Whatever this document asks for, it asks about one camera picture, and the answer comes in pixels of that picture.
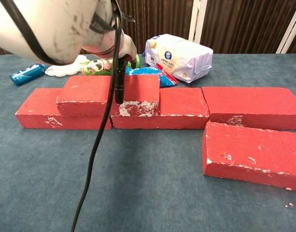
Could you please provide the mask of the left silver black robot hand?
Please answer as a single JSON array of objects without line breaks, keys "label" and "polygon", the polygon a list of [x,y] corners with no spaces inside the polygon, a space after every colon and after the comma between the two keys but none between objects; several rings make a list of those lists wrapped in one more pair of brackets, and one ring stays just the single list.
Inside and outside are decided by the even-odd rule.
[{"label": "left silver black robot hand", "polygon": [[132,38],[124,32],[121,32],[119,37],[120,41],[117,43],[119,45],[117,55],[114,58],[114,74],[115,78],[115,102],[117,104],[123,103],[124,98],[124,78],[126,73],[126,67],[130,63],[131,68],[136,68],[137,64],[137,48],[132,40]]}]

